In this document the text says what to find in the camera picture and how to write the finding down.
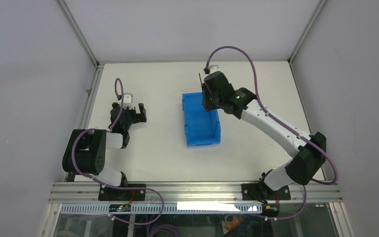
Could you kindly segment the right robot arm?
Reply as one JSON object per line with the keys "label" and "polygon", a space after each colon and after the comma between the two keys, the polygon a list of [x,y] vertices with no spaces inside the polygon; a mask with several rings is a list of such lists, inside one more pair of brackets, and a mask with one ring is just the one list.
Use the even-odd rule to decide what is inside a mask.
{"label": "right robot arm", "polygon": [[235,90],[222,72],[207,75],[201,88],[202,105],[206,110],[222,109],[253,125],[291,157],[284,165],[263,173],[258,183],[259,195],[263,199],[273,199],[278,190],[293,183],[307,185],[326,161],[320,152],[326,148],[323,134],[307,134],[290,124],[282,126],[271,117],[270,111],[259,106],[253,92],[244,87]]}

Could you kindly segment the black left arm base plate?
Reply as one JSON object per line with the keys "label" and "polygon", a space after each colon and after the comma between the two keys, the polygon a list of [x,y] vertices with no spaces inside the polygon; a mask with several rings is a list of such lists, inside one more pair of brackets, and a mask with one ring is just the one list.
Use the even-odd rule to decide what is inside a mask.
{"label": "black left arm base plate", "polygon": [[100,187],[98,194],[98,201],[144,201],[146,198],[146,191],[142,188],[146,187],[146,184],[137,183],[129,184],[131,190],[119,190],[108,187]]}

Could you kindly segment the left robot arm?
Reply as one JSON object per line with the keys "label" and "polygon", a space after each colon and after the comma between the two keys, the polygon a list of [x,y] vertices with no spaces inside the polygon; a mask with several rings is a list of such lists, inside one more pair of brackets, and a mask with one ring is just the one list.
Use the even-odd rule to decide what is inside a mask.
{"label": "left robot arm", "polygon": [[65,172],[91,178],[103,187],[110,187],[110,195],[124,200],[129,194],[126,175],[106,164],[106,150],[125,149],[133,124],[146,122],[146,108],[126,104],[123,108],[114,102],[110,111],[109,129],[74,129],[62,158]]}

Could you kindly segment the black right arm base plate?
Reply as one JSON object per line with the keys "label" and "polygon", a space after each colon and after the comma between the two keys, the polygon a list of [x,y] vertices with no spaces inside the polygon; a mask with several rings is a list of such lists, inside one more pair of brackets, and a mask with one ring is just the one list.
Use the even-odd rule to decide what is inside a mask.
{"label": "black right arm base plate", "polygon": [[290,200],[291,194],[288,186],[284,186],[277,191],[273,191],[259,183],[243,183],[241,184],[241,193],[243,200]]}

